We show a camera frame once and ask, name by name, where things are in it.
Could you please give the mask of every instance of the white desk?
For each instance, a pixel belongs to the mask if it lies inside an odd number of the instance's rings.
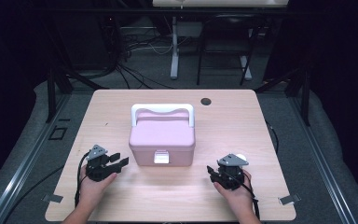
[[[202,105],[202,98],[211,99]],[[187,103],[195,109],[196,148],[188,167],[138,166],[129,148],[131,106],[136,103]],[[228,153],[241,153],[250,163],[252,184],[264,221],[296,217],[269,131],[253,91],[134,90],[96,91],[78,131],[50,203],[48,221],[61,221],[74,209],[76,169],[82,156],[98,144],[108,155],[130,157],[129,165],[106,190],[90,220],[114,222],[229,222],[236,218],[211,183],[206,166]]]
[[[289,0],[153,0],[154,7],[286,7]],[[171,79],[177,79],[179,66],[179,49],[177,48],[177,22],[172,20],[172,65]],[[241,64],[246,64],[246,58],[241,57]],[[250,70],[246,71],[245,80],[251,80]]]

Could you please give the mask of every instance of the tape piece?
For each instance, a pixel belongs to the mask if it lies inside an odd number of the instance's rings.
[[[294,204],[294,203],[297,203],[301,201],[301,198],[300,196],[298,196],[298,194],[293,194],[293,195],[289,195],[289,196],[286,196],[286,197],[283,197],[283,198],[279,198],[279,202],[283,205],[286,205],[286,204]]]
[[[42,201],[46,203],[54,202],[54,203],[60,203],[62,201],[62,196],[55,195],[55,194],[46,194],[43,196]]]

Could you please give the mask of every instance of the pink box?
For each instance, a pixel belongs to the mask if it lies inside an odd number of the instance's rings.
[[[136,104],[129,146],[138,165],[189,166],[196,135],[189,104]]]

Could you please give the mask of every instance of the pink plastic container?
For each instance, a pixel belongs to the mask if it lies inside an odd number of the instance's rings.
[[[137,104],[131,121],[129,146],[138,165],[191,165],[196,146],[192,105]]]

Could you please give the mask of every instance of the person's right hand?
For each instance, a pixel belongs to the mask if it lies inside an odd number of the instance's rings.
[[[251,174],[243,170],[249,177],[245,177],[244,185],[251,188],[250,180]],[[234,190],[224,189],[219,183],[213,182],[217,191],[227,200],[232,212],[237,217],[240,224],[244,223],[260,223],[253,210],[253,200],[251,193],[244,187],[239,187]]]

